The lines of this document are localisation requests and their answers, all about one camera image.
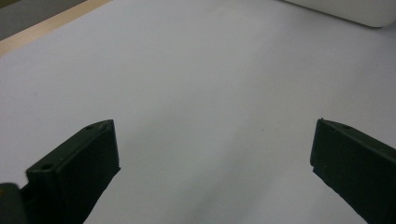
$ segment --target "white table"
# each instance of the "white table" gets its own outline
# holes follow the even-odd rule
[[[364,223],[312,173],[316,121],[396,147],[396,26],[273,0],[115,0],[0,58],[0,181],[114,119],[87,224]]]

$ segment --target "white object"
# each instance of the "white object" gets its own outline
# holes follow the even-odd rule
[[[372,27],[384,27],[396,20],[395,0],[286,1]]]

